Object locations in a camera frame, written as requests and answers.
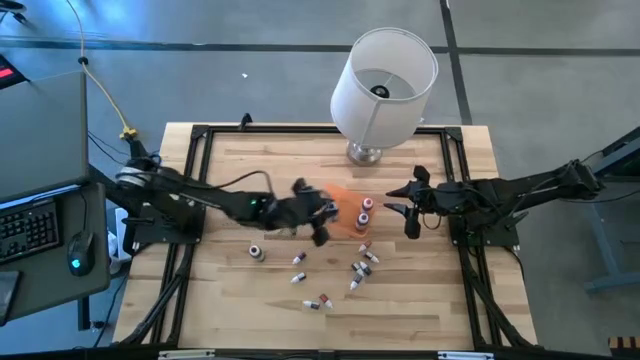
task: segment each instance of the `keyboard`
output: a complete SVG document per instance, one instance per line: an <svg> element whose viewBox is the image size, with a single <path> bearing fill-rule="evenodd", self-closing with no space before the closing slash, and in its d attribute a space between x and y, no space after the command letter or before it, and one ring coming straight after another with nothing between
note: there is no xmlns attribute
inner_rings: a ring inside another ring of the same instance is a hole
<svg viewBox="0 0 640 360"><path fill-rule="evenodd" d="M54 199L0 210L0 264L60 245Z"/></svg>

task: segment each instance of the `floor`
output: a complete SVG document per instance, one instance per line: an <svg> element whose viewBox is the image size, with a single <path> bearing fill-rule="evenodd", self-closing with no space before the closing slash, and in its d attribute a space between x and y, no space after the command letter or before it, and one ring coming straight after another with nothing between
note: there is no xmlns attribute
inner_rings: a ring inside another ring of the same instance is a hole
<svg viewBox="0 0 640 360"><path fill-rule="evenodd" d="M73 3L87 38L97 41L87 55L93 72L151 150L168 121L239 121L245 112L259 122L331 121L329 98L348 53L329 45L351 45L370 29L402 27L436 50L453 45L438 0ZM583 158L640 123L640 2L448 4L460 49L439 51L441 72L424 118L488 125L503 177ZM31 1L25 15L29 26L10 16L0 24L0 53L32 79L78 71L78 28L64 2ZM88 92L89 128L126 150L109 103L94 85ZM96 148L90 158L108 175L119 169ZM640 334L640 286L592 296L582 288L605 270L581 205L540 206L518 229L541 345L606 354L607 337ZM94 319L104 318L120 281L91 298ZM75 316L75 304L67 304L9 323L0 329L0 354L91 346L96 334L77 332ZM15 341L24 333L32 340Z"/></svg>

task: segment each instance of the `red light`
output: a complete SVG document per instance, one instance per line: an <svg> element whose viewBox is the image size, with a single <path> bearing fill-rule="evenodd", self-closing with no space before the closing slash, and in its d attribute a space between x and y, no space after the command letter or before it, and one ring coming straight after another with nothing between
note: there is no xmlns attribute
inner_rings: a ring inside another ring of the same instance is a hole
<svg viewBox="0 0 640 360"><path fill-rule="evenodd" d="M7 77L9 75L13 75L13 71L11 71L11 69L0 70L0 78Z"/></svg>

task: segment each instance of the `wooden table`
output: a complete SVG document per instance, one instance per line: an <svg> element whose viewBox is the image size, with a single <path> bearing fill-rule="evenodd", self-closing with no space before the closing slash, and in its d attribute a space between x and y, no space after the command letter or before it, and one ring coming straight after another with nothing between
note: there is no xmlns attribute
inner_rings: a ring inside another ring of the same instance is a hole
<svg viewBox="0 0 640 360"><path fill-rule="evenodd" d="M167 124L160 151L165 166L184 169L192 125ZM462 130L471 177L498 176L487 127L466 126ZM360 287L349 291L354 275L350 264L362 259L357 252L359 240L333 233L326 245L314 248L308 227L301 228L292 240L286 234L240 227L209 209L194 257L180 347L472 347L460 262L449 242L446 220L436 231L423 227L420 239L409 240L403 234L402 217L381 206L387 200L384 193L406 184L415 164L427 167L432 185L445 180L437 137L415 136L385 151L380 164L372 168L356 167L347 160L346 140L340 134L218 134L213 144L207 178L211 184L261 169L271 175L279 197L291 196L291 185L301 176L317 188L333 183L370 195L380 207L368 239L373 241L371 251L380 263L372 266L373 275ZM198 174L202 147L193 174ZM460 179L457 164L456 173ZM259 191L266 185L264 178L255 176L233 189ZM436 220L435 216L426 218L431 224ZM266 250L263 263L249 257L250 244ZM307 258L292 265L301 250L307 252ZM134 259L114 340L131 333L155 301L166 251L166 245L153 245ZM522 335L535 343L518 263L501 248L487 248L487 261L497 303ZM308 278L291 285L290 279L301 271ZM333 301L333 310L302 306L303 300L317 300L322 293ZM488 339L484 309L480 313ZM170 303L165 335L172 314Z"/></svg>

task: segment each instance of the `white lampshade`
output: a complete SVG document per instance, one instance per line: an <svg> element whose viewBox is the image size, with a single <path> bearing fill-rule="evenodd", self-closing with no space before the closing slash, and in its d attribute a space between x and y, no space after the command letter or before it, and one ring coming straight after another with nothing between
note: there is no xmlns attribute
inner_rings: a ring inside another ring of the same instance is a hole
<svg viewBox="0 0 640 360"><path fill-rule="evenodd" d="M358 147L400 145L420 123L437 75L438 62L418 36L396 28L369 31L351 49L333 92L333 121ZM374 87L388 97L374 94Z"/></svg>

